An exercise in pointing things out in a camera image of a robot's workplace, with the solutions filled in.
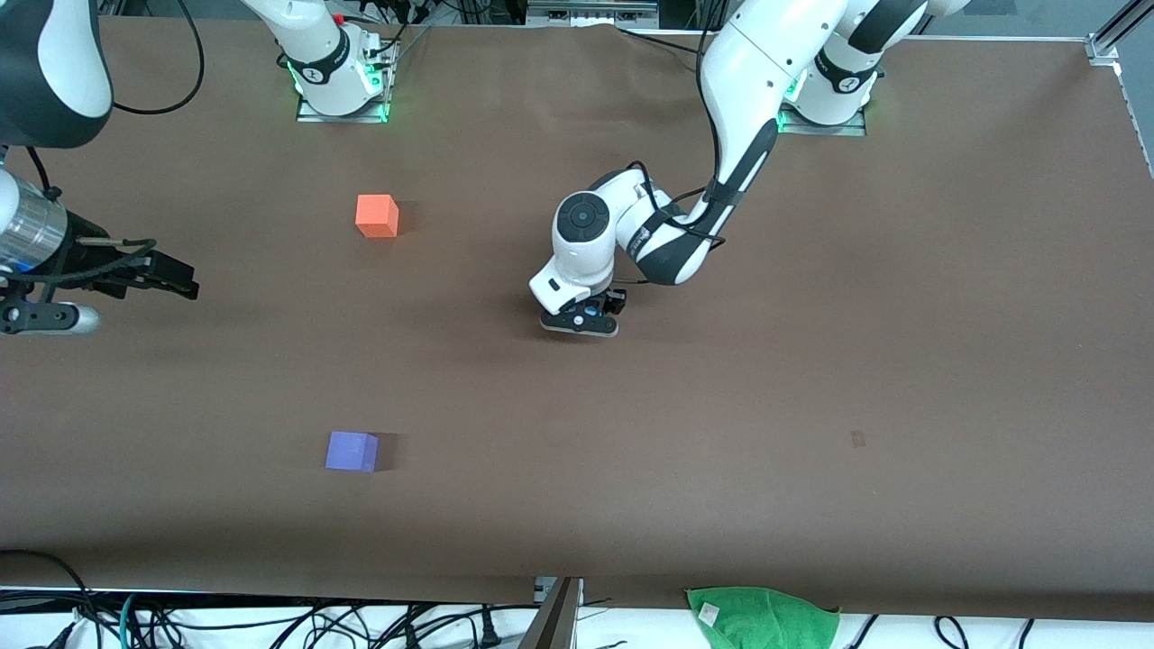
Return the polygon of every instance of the teal cable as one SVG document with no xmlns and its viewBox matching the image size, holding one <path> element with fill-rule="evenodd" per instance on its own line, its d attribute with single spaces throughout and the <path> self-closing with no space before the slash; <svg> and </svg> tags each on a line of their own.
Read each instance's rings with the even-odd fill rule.
<svg viewBox="0 0 1154 649">
<path fill-rule="evenodd" d="M 120 649 L 130 649 L 128 642 L 128 612 L 133 607 L 133 599 L 136 599 L 135 592 L 129 595 L 125 599 L 125 605 L 120 607 Z"/>
</svg>

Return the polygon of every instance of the orange cube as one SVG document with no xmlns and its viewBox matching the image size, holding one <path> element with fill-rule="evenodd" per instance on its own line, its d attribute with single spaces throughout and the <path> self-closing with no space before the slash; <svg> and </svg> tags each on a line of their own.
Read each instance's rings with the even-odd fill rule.
<svg viewBox="0 0 1154 649">
<path fill-rule="evenodd" d="M 361 194 L 357 196 L 357 227 L 361 234 L 376 239 L 396 237 L 400 210 L 389 194 Z"/>
</svg>

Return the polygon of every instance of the white floor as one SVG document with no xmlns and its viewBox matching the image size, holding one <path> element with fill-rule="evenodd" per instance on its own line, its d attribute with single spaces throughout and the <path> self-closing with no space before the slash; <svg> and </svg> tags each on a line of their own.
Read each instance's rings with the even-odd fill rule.
<svg viewBox="0 0 1154 649">
<path fill-rule="evenodd" d="M 421 619 L 432 619 L 447 613 L 465 612 L 475 606 L 442 606 Z M 334 616 L 346 609 L 331 609 Z M 403 612 L 403 606 L 375 606 L 364 610 L 370 631 L 380 633 Z M 277 620 L 300 616 L 307 609 L 228 609 L 181 611 L 174 616 L 183 624 L 218 626 L 261 620 Z M 493 613 L 496 632 L 507 639 L 505 647 L 516 647 L 519 634 L 529 627 L 533 611 L 499 611 Z M 642 609 L 583 609 L 577 624 L 577 649 L 601 649 L 625 641 L 623 649 L 709 649 L 709 643 L 697 628 L 694 616 L 688 610 L 642 610 Z M 845 649 L 857 635 L 867 616 L 845 614 L 832 649 Z M 0 649 L 28 649 L 43 647 L 72 621 L 67 613 L 38 613 L 0 616 Z M 1018 635 L 1025 620 L 994 618 L 959 618 L 969 646 L 974 649 L 1016 649 Z M 235 631 L 185 631 L 189 649 L 261 649 L 268 647 L 287 624 Z M 360 628 L 359 622 L 351 626 Z M 301 625 L 284 647 L 304 647 L 310 626 Z M 424 649 L 463 649 L 471 643 L 472 633 L 465 621 L 457 622 L 421 641 Z M 953 642 L 960 646 L 957 637 Z M 105 632 L 104 646 L 119 648 L 119 640 Z M 358 649 L 366 642 L 351 642 L 346 637 L 329 634 L 322 637 L 316 649 Z M 68 649 L 93 649 L 96 636 L 92 625 L 78 625 L 68 642 Z M 399 649 L 403 642 L 389 644 Z M 932 618 L 911 616 L 882 616 L 869 632 L 862 649 L 945 649 L 934 632 Z M 1027 649 L 1148 649 L 1154 647 L 1154 624 L 1131 622 L 1079 622 L 1062 620 L 1039 620 L 1031 632 Z"/>
</svg>

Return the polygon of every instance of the green towel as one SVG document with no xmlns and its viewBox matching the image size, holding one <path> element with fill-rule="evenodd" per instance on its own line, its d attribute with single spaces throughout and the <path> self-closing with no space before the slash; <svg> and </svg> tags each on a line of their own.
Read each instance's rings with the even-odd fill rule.
<svg viewBox="0 0 1154 649">
<path fill-rule="evenodd" d="M 689 607 L 713 649 L 830 649 L 839 613 L 767 588 L 690 590 Z"/>
</svg>

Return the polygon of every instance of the blue cube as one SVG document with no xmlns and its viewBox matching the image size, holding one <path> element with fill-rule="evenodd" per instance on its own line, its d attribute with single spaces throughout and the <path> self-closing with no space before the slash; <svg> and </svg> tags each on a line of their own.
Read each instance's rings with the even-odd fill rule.
<svg viewBox="0 0 1154 649">
<path fill-rule="evenodd" d="M 324 468 L 372 473 L 376 469 L 376 435 L 334 431 Z"/>
</svg>

